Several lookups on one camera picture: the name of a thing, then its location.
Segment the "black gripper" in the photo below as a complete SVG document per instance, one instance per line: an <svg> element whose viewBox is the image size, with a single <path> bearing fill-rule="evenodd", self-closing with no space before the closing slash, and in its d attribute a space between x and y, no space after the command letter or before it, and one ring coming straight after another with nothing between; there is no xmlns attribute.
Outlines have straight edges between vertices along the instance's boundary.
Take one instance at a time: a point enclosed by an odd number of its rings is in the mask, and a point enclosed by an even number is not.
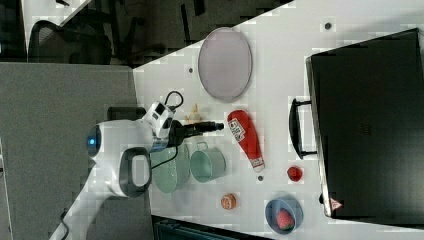
<svg viewBox="0 0 424 240"><path fill-rule="evenodd" d="M217 123L212 121L199 122L194 124L197 130L223 130L224 124ZM171 124L169 137L168 137L168 146L177 147L181 145L185 138L191 136L203 136L205 134L213 133L215 131L195 131L195 128L192 124L182 125L179 121L174 120Z"/></svg>

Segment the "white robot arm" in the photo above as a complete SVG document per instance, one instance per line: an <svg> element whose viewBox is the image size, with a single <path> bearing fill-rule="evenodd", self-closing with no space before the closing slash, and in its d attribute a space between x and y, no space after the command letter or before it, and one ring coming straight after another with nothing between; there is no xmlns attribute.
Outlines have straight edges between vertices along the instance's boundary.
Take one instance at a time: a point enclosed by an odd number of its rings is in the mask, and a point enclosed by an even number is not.
<svg viewBox="0 0 424 240"><path fill-rule="evenodd" d="M110 197L136 198L149 188L152 165L149 155L206 132L219 131L222 123L183 125L168 118L115 120L97 124L87 137L89 157L94 161L84 187L49 240L86 240L97 212Z"/></svg>

